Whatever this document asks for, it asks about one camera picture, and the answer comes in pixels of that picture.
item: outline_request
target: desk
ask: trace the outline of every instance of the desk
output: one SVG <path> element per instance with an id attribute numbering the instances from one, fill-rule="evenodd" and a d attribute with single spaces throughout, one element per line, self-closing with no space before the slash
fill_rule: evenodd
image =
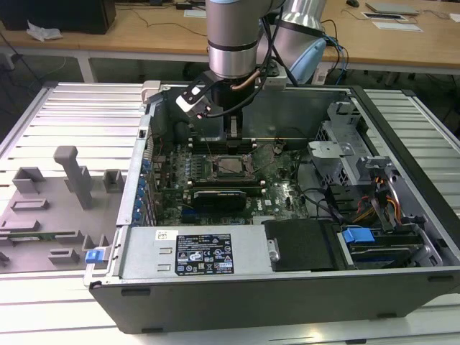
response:
<path id="1" fill-rule="evenodd" d="M 64 38 L 40 42 L 24 31 L 3 31 L 5 38 L 24 55 L 67 56 L 76 58 L 83 79 L 94 83 L 97 78 L 91 68 L 91 58 L 168 60 L 207 62 L 207 39 L 174 24 L 152 25 L 147 28 L 137 15 L 152 23 L 177 23 L 206 35 L 204 18 L 184 17 L 175 7 L 164 9 L 126 10 L 117 6 L 115 22 L 106 34 L 63 32 Z M 0 39 L 0 53 L 11 54 Z"/>
<path id="2" fill-rule="evenodd" d="M 460 4 L 421 1 L 421 0 L 385 0 L 388 3 L 404 3 L 418 11 L 432 10 L 460 13 Z M 423 32 L 405 32 L 378 29 L 373 20 L 364 18 L 361 12 L 371 12 L 360 1 L 361 6 L 354 9 L 345 5 L 345 1 L 329 0 L 324 9 L 322 20 L 332 19 L 338 30 L 339 43 L 349 51 L 350 70 L 381 70 L 406 73 L 460 74 L 460 23 L 451 19 L 440 19 L 431 12 L 424 12 L 408 22 L 417 22 Z M 334 35 L 332 23 L 324 23 L 326 32 Z M 318 66 L 316 77 L 323 82 L 327 71 L 337 59 L 332 47 L 326 48 L 323 62 Z"/>
<path id="3" fill-rule="evenodd" d="M 385 0 L 404 2 L 418 10 L 460 13 L 460 4 L 422 1 Z M 40 42 L 25 32 L 3 31 L 19 53 L 25 55 L 57 55 L 77 58 L 85 82 L 95 82 L 91 58 L 135 60 L 172 60 L 207 62 L 206 38 L 174 24 L 154 25 L 149 28 L 133 11 L 118 6 L 117 16 L 105 35 L 64 32 L 61 40 Z M 365 0 L 353 9 L 344 0 L 328 0 L 323 20 L 337 24 L 339 42 L 350 54 L 349 69 L 383 70 L 390 72 L 460 74 L 460 23 L 423 13 L 416 17 L 423 32 L 398 32 L 377 29 L 372 20 L 359 21 L 343 12 L 361 16 L 369 12 Z M 202 18 L 185 18 L 175 7 L 166 9 L 136 9 L 148 23 L 177 23 L 195 32 L 206 33 Z M 325 23 L 326 32 L 334 34 L 331 23 Z M 11 50 L 0 42 L 0 53 Z M 336 51 L 328 47 L 315 75 L 315 83 L 324 83 L 328 70 L 336 61 Z"/>

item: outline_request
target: paper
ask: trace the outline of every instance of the paper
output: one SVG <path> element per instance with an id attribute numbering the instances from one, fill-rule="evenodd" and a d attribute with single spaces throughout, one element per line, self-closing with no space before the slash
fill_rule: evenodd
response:
<path id="1" fill-rule="evenodd" d="M 206 18 L 206 11 L 202 9 L 186 9 L 184 11 L 184 17 Z"/>
<path id="2" fill-rule="evenodd" d="M 29 29 L 27 29 L 27 34 L 31 35 L 36 40 L 44 42 L 45 40 L 56 40 L 58 38 L 63 38 L 59 29 L 45 29 L 43 27 L 38 27 L 27 21 Z"/>
<path id="3" fill-rule="evenodd" d="M 398 30 L 398 31 L 416 31 L 423 32 L 423 30 L 414 24 L 399 24 L 399 23 L 381 23 L 381 22 L 372 22 L 379 29 L 384 30 Z"/>
<path id="4" fill-rule="evenodd" d="M 450 13 L 449 16 L 451 16 L 454 22 L 460 23 L 460 14 Z"/>

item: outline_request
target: robotic arm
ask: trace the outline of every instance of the robotic arm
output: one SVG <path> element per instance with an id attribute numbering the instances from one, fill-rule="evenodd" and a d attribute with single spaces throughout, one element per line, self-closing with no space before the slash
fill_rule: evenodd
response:
<path id="1" fill-rule="evenodd" d="M 242 138 L 242 109 L 252 102 L 267 79 L 272 53 L 301 82 L 310 78 L 321 61 L 326 46 L 320 23 L 325 3 L 326 0 L 206 0 L 211 70 L 198 76 L 176 103 L 190 117 L 223 117 L 229 149 L 237 147 Z M 263 37 L 259 20 L 280 7 L 286 11 L 281 11 L 276 27 L 269 30 L 273 36 L 268 39 L 266 30 Z M 262 64 L 256 69 L 258 60 Z M 255 88 L 260 76 L 259 88 Z M 208 91 L 222 112 L 211 112 L 211 103 L 205 97 Z"/>

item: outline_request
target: gray plastic block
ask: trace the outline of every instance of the gray plastic block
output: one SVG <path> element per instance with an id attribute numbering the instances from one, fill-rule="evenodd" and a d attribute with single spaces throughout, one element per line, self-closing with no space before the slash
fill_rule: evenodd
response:
<path id="1" fill-rule="evenodd" d="M 21 194 L 38 194 L 35 182 L 44 180 L 38 167 L 21 167 L 13 178 L 13 184 Z"/>
<path id="2" fill-rule="evenodd" d="M 67 244 L 67 243 L 83 243 L 84 235 L 81 233 L 80 230 L 74 231 L 72 235 L 56 235 L 56 241 L 60 244 Z"/>
<path id="3" fill-rule="evenodd" d="M 9 257 L 7 257 L 5 254 L 0 252 L 0 265 L 5 267 L 8 261 L 9 261 Z"/>
<path id="4" fill-rule="evenodd" d="M 28 232 L 37 231 L 40 228 L 40 223 L 34 221 L 4 221 L 0 226 L 0 231 L 10 232 Z"/>
<path id="5" fill-rule="evenodd" d="M 87 252 L 90 249 L 96 248 L 96 245 L 93 243 L 91 236 L 85 235 L 85 239 L 83 240 L 83 246 L 81 246 L 82 252 Z"/>
<path id="6" fill-rule="evenodd" d="M 108 247 L 108 246 L 109 246 L 109 241 L 108 241 L 106 235 L 102 235 L 101 239 L 99 240 L 98 247 Z"/>
<path id="7" fill-rule="evenodd" d="M 0 247 L 12 247 L 14 242 L 6 236 L 0 237 Z"/>
<path id="8" fill-rule="evenodd" d="M 107 193 L 101 176 L 92 177 L 93 207 L 85 211 L 76 198 L 69 193 L 64 178 L 46 178 L 45 181 L 35 183 L 39 196 L 29 194 L 22 195 L 18 190 L 11 197 L 8 206 L 0 216 L 0 226 L 4 221 L 35 221 L 38 220 L 40 228 L 35 233 L 55 233 L 54 240 L 21 240 L 7 238 L 9 231 L 0 229 L 0 251 L 8 256 L 12 264 L 0 267 L 2 273 L 15 272 L 47 272 L 58 270 L 84 270 L 85 252 L 82 245 L 85 235 L 90 235 L 92 242 L 97 246 L 102 235 L 105 235 L 111 244 L 116 230 L 116 218 L 122 193 Z M 50 207 L 43 210 L 15 212 L 11 206 L 17 201 L 25 201 L 43 198 Z M 80 261 L 76 263 L 54 265 L 48 254 L 54 248 L 74 248 L 80 255 Z"/>
<path id="9" fill-rule="evenodd" d="M 123 193 L 124 181 L 121 170 L 108 169 L 102 179 L 107 193 Z"/>
<path id="10" fill-rule="evenodd" d="M 86 166 L 80 167 L 80 171 L 81 171 L 81 175 L 83 177 L 83 181 L 85 181 L 85 183 L 86 183 L 86 181 L 88 181 L 89 190 L 93 189 L 94 181 L 91 178 L 91 176 L 89 175 L 88 168 Z M 69 192 L 73 193 L 73 187 L 70 184 L 69 179 L 64 178 L 64 182 L 65 182 L 65 185 L 67 186 L 67 189 L 69 190 Z"/>
<path id="11" fill-rule="evenodd" d="M 40 211 L 46 210 L 50 204 L 46 199 L 27 199 L 21 201 L 15 201 L 11 205 L 11 209 L 14 212 L 17 211 Z"/>
<path id="12" fill-rule="evenodd" d="M 56 149 L 54 158 L 57 164 L 63 166 L 82 209 L 88 210 L 93 204 L 93 198 L 90 193 L 91 187 L 88 179 L 83 177 L 81 168 L 78 166 L 77 154 L 78 150 L 75 146 L 59 146 Z"/>
<path id="13" fill-rule="evenodd" d="M 50 255 L 48 255 L 48 259 L 54 264 L 76 264 L 80 261 L 80 255 L 74 250 L 74 248 L 59 248 L 59 249 L 51 249 Z"/>

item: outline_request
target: power supply label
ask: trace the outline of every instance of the power supply label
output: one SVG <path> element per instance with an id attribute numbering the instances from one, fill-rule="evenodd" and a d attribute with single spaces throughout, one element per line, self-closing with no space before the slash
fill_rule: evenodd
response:
<path id="1" fill-rule="evenodd" d="M 178 235 L 177 275 L 225 275 L 234 273 L 230 234 Z"/>

